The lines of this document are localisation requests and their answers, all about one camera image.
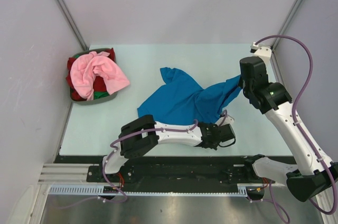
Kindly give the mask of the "blue t shirt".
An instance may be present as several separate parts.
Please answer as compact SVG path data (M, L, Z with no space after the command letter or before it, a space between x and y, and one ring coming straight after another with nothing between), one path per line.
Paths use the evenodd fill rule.
M240 76L202 88L178 68L160 68L160 73L164 85L137 108L138 117L152 115L155 121L171 125L190 125L195 119L214 124L241 92Z

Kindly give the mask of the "grey plastic basket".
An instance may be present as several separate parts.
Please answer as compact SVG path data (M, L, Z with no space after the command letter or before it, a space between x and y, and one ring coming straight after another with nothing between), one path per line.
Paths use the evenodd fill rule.
M68 58L67 61L67 70L68 70L68 75L66 76L66 82L69 86L69 90L70 90L70 99L72 102L80 104L80 105L94 105L94 104L101 104L103 102L107 102L110 100L113 100L114 98L116 98L118 92L113 93L112 95L110 95L106 89L106 85L104 83L104 80L102 77L96 76L96 79L93 82L93 100L87 101L86 99L83 99L78 92L75 90L72 81L71 81L71 76L70 76L70 70L71 67L73 65L73 63L75 62L75 60L77 58L79 58L82 55L85 55L91 51L95 51L97 53L100 52L108 52L109 56L108 58L113 60L113 62L116 62L116 55L115 55L115 51L114 48L100 48L100 49L92 49L89 51L84 51L84 52L79 52L77 54L75 54L74 56Z

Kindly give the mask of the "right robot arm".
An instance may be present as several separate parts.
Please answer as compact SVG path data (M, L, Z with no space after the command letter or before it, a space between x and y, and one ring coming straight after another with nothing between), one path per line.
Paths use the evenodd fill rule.
M243 175L249 182L268 178L288 187L291 194L305 202L337 182L337 163L320 148L298 114L292 111L292 98L279 82L271 83L264 61L257 56L240 60L240 83L250 104L275 126L296 161L286 164L264 155L246 161Z

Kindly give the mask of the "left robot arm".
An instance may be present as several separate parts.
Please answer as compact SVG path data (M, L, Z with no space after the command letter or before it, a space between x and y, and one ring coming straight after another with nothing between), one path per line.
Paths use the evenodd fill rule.
M104 181L112 181L128 160L144 156L157 145L181 144L217 150L235 143L236 136L226 116L217 124L195 119L191 125L171 125L145 115L121 128L118 139L110 144L112 152L104 157L98 175Z

